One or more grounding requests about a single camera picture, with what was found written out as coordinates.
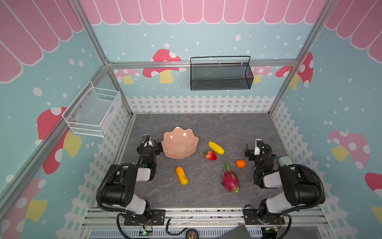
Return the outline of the small orange tangerine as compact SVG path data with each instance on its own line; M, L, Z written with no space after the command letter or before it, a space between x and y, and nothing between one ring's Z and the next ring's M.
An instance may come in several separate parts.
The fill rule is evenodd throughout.
M237 160L236 161L236 166L238 167L238 168L245 168L246 167L246 165L247 165L247 163L246 163L246 161L245 160Z

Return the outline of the pink dragon fruit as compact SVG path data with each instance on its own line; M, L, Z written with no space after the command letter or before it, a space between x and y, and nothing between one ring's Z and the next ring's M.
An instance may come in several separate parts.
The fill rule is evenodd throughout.
M222 184L231 193L237 193L240 191L240 182L237 175L231 170L229 164L224 164L224 170L222 173Z

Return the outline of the orange yellow mango fruit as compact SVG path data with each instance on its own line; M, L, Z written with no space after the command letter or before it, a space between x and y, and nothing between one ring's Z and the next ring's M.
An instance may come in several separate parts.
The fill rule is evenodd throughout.
M182 167L177 167L176 168L176 174L178 176L178 179L179 179L181 185L186 186L186 185L189 184L189 180L188 180L188 178L187 178L187 176L186 176L186 174L184 172L184 169Z

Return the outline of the red strawberry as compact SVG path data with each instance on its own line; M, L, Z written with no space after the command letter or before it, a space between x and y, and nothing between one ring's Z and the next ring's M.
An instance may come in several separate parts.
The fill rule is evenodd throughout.
M205 152L205 157L208 160L212 160L212 161L217 160L216 154L213 151L211 151L211 150L208 150L208 151Z

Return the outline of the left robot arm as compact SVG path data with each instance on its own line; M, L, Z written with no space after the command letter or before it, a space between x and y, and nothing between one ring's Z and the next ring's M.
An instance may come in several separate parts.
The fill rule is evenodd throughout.
M153 216L149 202L139 198L134 190L136 182L154 179L156 156L162 151L161 143L145 134L142 143L137 147L137 163L113 164L109 167L96 193L97 206L104 211L130 216L140 224L151 221Z

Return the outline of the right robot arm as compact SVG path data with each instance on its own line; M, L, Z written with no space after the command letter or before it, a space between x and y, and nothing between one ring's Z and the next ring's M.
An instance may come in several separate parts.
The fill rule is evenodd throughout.
M245 148L245 157L254 162L254 184L262 189L282 189L282 193L263 199L257 208L245 206L247 225L284 224L284 215L314 208L325 202L324 184L316 172L301 164L280 164L269 144L256 140L254 149Z

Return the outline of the pink scalloped fruit bowl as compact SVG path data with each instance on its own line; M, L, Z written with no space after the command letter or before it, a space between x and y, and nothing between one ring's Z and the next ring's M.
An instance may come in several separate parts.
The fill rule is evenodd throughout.
M162 143L163 152L169 158L183 159L193 154L199 142L191 128L175 127L164 133Z

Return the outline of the pale green cylinder object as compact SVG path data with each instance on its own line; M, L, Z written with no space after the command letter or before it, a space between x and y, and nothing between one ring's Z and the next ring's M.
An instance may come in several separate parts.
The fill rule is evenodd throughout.
M281 156L278 158L279 166L289 166L293 164L292 160L288 156Z

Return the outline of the dark grey flat panel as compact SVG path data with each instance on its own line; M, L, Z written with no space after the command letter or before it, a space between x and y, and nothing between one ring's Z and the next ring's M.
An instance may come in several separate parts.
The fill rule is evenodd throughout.
M245 225L241 225L219 239L252 239Z

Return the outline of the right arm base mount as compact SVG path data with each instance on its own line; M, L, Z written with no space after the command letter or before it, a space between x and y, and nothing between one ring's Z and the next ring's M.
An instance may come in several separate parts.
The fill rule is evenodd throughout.
M285 220L281 214L270 214L259 212L259 209L245 208L243 216L246 225L284 225Z

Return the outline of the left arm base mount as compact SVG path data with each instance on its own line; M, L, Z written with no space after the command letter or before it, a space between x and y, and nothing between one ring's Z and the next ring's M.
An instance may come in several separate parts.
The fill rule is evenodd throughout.
M125 226L164 226L165 224L165 210L154 209L150 213L145 212L143 215L136 215L135 217L128 216L124 219Z

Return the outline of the aluminium front rail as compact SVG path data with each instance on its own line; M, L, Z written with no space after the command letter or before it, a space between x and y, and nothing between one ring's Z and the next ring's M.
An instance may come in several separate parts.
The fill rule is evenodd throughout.
M169 230L180 230L183 228L207 228L207 227L237 227L246 225L243 216L243 207L202 207L202 208L161 208L166 211L164 226L148 226L147 229L163 229L167 221L170 221ZM115 228L117 212L106 212L98 208L91 208L86 213L85 220L80 226L81 230L96 228ZM291 212L293 227L328 227L329 223L325 219L319 207L299 212ZM287 216L283 216L285 224L289 221ZM266 227L276 225L246 225L249 227Z

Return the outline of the black mesh wall basket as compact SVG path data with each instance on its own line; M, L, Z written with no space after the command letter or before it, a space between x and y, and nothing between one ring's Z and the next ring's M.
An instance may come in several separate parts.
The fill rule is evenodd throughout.
M250 56L200 56L190 58L192 91L249 90L254 75Z

